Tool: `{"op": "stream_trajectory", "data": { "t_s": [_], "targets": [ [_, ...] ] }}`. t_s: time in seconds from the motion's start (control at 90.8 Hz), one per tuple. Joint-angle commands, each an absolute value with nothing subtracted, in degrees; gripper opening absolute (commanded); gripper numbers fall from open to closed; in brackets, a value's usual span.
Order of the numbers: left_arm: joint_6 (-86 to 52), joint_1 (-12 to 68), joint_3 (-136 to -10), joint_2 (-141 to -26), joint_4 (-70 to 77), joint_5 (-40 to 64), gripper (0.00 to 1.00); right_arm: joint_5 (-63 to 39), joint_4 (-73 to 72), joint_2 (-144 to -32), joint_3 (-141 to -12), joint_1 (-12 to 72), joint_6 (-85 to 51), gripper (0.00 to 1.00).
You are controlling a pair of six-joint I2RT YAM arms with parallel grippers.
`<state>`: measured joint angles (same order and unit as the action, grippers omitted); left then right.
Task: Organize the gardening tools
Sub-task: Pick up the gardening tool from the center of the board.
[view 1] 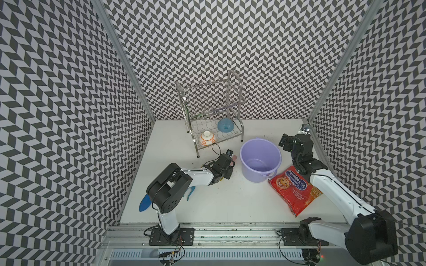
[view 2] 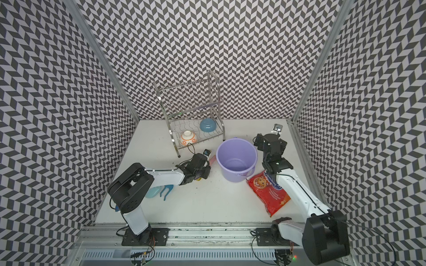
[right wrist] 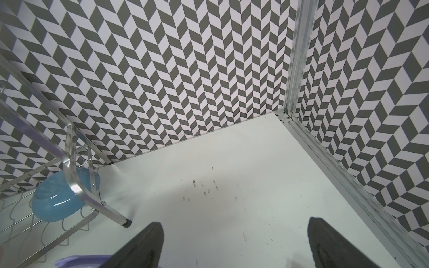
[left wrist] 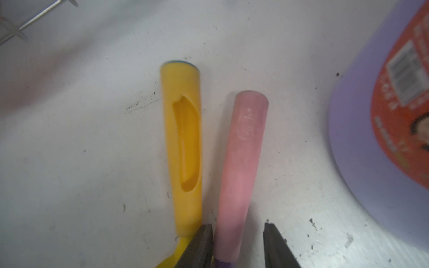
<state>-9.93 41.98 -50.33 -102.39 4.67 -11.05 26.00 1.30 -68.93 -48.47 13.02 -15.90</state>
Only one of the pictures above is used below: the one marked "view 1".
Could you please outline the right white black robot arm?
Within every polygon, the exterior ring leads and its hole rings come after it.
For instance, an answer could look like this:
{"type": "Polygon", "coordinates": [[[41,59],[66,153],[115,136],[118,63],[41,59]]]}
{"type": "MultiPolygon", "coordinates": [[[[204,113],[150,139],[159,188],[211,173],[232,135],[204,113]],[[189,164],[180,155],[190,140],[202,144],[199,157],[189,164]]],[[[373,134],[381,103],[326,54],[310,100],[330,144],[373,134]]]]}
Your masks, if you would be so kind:
{"type": "Polygon", "coordinates": [[[270,180],[272,188],[298,216],[313,200],[324,195],[341,212],[346,225],[309,217],[297,229],[281,229],[287,246],[332,244],[345,249],[361,265],[398,253],[396,223],[387,211],[379,211],[344,186],[328,167],[314,158],[309,135],[283,134],[279,144],[291,154],[292,166],[270,180]]]}

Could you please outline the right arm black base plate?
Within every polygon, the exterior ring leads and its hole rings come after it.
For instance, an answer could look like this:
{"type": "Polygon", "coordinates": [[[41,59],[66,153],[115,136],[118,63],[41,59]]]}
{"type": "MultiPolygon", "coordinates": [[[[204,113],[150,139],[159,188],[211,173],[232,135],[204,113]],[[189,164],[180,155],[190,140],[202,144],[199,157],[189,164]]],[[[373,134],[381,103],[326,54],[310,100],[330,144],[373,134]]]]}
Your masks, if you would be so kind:
{"type": "Polygon", "coordinates": [[[299,228],[281,228],[277,234],[284,239],[285,246],[329,246],[327,241],[315,239],[309,232],[300,232],[299,228]]]}

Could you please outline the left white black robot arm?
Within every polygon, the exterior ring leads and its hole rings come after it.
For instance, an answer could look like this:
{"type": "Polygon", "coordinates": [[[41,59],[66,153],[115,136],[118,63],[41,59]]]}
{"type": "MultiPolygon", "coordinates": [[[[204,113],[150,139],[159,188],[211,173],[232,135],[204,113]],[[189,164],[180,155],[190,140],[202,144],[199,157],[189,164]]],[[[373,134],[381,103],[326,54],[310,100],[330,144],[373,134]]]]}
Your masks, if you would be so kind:
{"type": "Polygon", "coordinates": [[[207,162],[202,168],[181,168],[176,163],[168,165],[146,190],[163,233],[172,236],[180,228],[174,209],[189,188],[211,186],[224,178],[230,179],[234,166],[231,150],[220,154],[215,161],[207,162]]]}

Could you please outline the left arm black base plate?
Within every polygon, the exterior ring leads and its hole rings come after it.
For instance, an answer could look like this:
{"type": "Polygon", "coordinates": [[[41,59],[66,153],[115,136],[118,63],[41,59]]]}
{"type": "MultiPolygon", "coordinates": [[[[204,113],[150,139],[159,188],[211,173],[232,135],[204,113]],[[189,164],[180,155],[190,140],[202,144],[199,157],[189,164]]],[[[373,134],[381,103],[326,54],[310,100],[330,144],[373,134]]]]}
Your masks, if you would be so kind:
{"type": "Polygon", "coordinates": [[[159,227],[152,229],[149,237],[149,246],[192,246],[194,243],[195,228],[178,227],[172,234],[167,235],[159,227]]]}

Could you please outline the blue hand rake yellow handle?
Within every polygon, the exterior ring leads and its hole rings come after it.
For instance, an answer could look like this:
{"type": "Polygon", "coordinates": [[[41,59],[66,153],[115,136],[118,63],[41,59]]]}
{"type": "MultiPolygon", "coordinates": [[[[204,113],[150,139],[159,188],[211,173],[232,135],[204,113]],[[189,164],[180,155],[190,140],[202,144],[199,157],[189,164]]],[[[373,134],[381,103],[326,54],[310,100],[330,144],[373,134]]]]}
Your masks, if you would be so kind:
{"type": "Polygon", "coordinates": [[[189,188],[188,188],[189,193],[186,195],[186,200],[187,200],[187,201],[189,201],[190,196],[193,194],[193,192],[195,191],[195,189],[196,189],[196,187],[195,187],[195,186],[192,186],[192,187],[189,187],[189,188]]]}

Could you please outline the purple trowel pink handle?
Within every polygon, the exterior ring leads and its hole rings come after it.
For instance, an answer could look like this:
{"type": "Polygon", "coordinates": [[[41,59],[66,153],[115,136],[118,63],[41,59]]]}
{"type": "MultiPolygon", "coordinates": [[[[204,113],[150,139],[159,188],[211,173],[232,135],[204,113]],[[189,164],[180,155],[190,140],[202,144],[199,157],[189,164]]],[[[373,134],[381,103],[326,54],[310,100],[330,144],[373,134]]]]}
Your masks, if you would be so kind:
{"type": "Polygon", "coordinates": [[[233,155],[233,156],[232,156],[232,160],[233,160],[233,167],[234,167],[234,166],[235,166],[235,164],[236,164],[237,156],[236,156],[236,155],[233,155]]]}

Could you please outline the purple plastic bucket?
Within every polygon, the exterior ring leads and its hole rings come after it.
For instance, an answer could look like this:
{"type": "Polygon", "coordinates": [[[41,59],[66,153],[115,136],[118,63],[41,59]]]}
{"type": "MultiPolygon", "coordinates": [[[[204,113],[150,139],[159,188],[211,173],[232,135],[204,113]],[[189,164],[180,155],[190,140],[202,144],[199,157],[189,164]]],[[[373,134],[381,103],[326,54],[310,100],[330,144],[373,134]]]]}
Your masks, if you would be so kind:
{"type": "Polygon", "coordinates": [[[255,138],[240,149],[243,176],[253,183],[261,183],[277,175],[282,163],[278,147],[265,139],[255,138]]]}

